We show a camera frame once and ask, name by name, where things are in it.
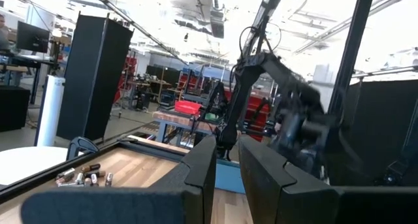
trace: ceiling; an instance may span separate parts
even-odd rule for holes
[[[72,10],[81,10],[83,14],[108,12],[103,5],[100,8],[98,0],[71,1]],[[197,56],[205,60],[221,57],[232,64],[240,53],[238,42],[241,31],[253,23],[262,0],[110,1],[151,35],[181,55],[187,55],[185,59],[193,54],[193,58]],[[271,45],[277,46],[275,53],[282,56],[290,68],[304,76],[314,72],[319,59],[340,59],[347,29],[340,29],[339,32],[334,30],[352,15],[355,1],[282,0],[267,27]],[[386,1],[374,0],[374,4],[378,6]],[[415,20],[403,16],[405,11],[416,10],[417,4],[418,0],[400,0],[369,18],[356,69],[368,72],[384,68],[389,54],[418,46]],[[248,32],[242,35],[242,44],[247,35]],[[137,43],[140,49],[163,52],[138,31],[135,32],[133,43]],[[407,58],[395,59],[408,59],[414,54],[410,52],[408,55]]]

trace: black padded wall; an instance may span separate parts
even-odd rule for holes
[[[57,136],[103,137],[131,37],[130,30],[112,20],[79,15]]]
[[[418,80],[350,86],[345,116],[352,124],[347,140],[371,178],[379,176],[400,155],[418,99],[417,86]]]

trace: black screen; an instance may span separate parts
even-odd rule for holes
[[[18,22],[16,47],[34,52],[48,52],[50,32],[24,22]]]

